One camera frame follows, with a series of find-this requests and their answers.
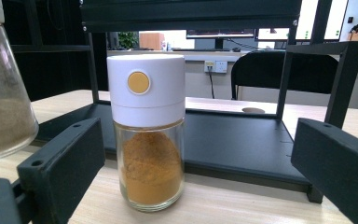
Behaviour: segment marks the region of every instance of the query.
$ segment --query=computer screen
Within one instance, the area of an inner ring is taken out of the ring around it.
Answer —
[[[333,0],[327,22],[325,41],[338,41],[345,18],[348,0]],[[303,0],[298,20],[296,41],[310,41],[318,1]],[[266,27],[255,31],[256,41],[286,41],[289,29]]]
[[[255,29],[187,30],[186,39],[214,39],[216,49],[223,48],[223,40],[230,38],[255,38]]]

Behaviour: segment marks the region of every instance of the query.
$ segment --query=wooden table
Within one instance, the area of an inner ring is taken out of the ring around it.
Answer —
[[[108,100],[108,92],[100,92]],[[72,91],[33,102],[39,123],[92,103],[90,91]],[[241,111],[257,107],[275,112],[275,104],[186,98],[186,107]],[[283,120],[292,136],[299,117],[323,120],[325,107],[286,105]],[[343,130],[358,137],[358,109],[349,109]],[[14,181],[16,166],[36,150],[24,150],[0,160],[0,177]],[[326,198],[309,203],[302,192],[274,189],[200,175],[186,174],[183,195],[171,207],[152,214],[138,212],[123,200],[116,161],[107,160],[95,177],[70,223],[351,223]]]

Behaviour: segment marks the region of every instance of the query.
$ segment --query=office chair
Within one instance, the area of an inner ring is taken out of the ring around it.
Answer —
[[[279,89],[284,51],[256,50],[240,57],[231,70],[232,100],[239,86]],[[288,90],[330,94],[338,61],[329,55],[295,54]]]

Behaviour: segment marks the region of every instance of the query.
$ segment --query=cable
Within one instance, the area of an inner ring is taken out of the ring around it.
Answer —
[[[212,82],[212,67],[211,66],[208,66],[208,74],[209,74],[209,79],[211,80],[212,99],[214,99],[213,82]]]
[[[46,2],[46,4],[48,5],[48,18],[50,19],[50,22],[51,24],[53,25],[53,27],[56,29],[56,30],[62,30],[63,27],[58,27],[57,24],[53,21],[53,19],[51,18],[51,14],[50,14],[50,1],[48,0]]]
[[[238,43],[238,42],[232,40],[231,38],[227,39],[227,41],[232,42],[232,43],[234,43],[234,44],[236,44],[236,45],[239,45],[239,46],[244,47],[244,48],[247,48],[247,49],[263,49],[263,48],[258,48],[258,47],[251,46],[251,45],[246,45],[246,44]]]

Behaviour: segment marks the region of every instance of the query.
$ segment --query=wall outlet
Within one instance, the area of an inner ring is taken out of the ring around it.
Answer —
[[[204,72],[214,72],[215,67],[216,67],[215,61],[205,61]]]
[[[215,73],[227,73],[227,62],[217,61],[214,71]]]

